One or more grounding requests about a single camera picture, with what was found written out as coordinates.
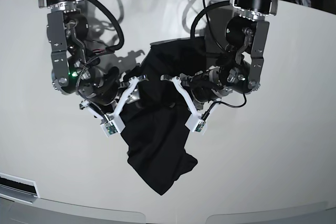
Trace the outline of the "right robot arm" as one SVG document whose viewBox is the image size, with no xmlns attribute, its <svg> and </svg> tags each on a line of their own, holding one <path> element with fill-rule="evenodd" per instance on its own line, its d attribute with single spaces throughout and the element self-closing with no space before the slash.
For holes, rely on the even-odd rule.
<svg viewBox="0 0 336 224">
<path fill-rule="evenodd" d="M 81 2 L 93 5 L 105 15 L 117 33 L 116 44 L 89 39 L 90 25 Z M 98 0 L 38 0 L 38 5 L 50 9 L 46 32 L 55 89 L 65 95 L 81 96 L 81 109 L 86 105 L 100 114 L 113 112 L 125 87 L 119 81 L 118 67 L 104 72 L 99 66 L 104 56 L 124 45 L 124 34 L 115 16 Z"/>
</svg>

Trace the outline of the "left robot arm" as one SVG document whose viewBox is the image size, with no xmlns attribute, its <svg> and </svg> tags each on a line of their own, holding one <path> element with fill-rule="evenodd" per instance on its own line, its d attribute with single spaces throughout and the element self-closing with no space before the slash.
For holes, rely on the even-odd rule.
<svg viewBox="0 0 336 224">
<path fill-rule="evenodd" d="M 265 17 L 276 15 L 278 0 L 229 0 L 204 6 L 192 23 L 191 40 L 196 41 L 195 30 L 202 17 L 208 17 L 209 11 L 227 5 L 233 7 L 232 18 L 224 30 L 227 45 L 221 48 L 221 52 L 204 53 L 216 59 L 216 67 L 192 77 L 180 76 L 182 86 L 189 89 L 198 109 L 209 101 L 218 103 L 233 91 L 248 95 L 260 87 L 269 30 Z"/>
</svg>

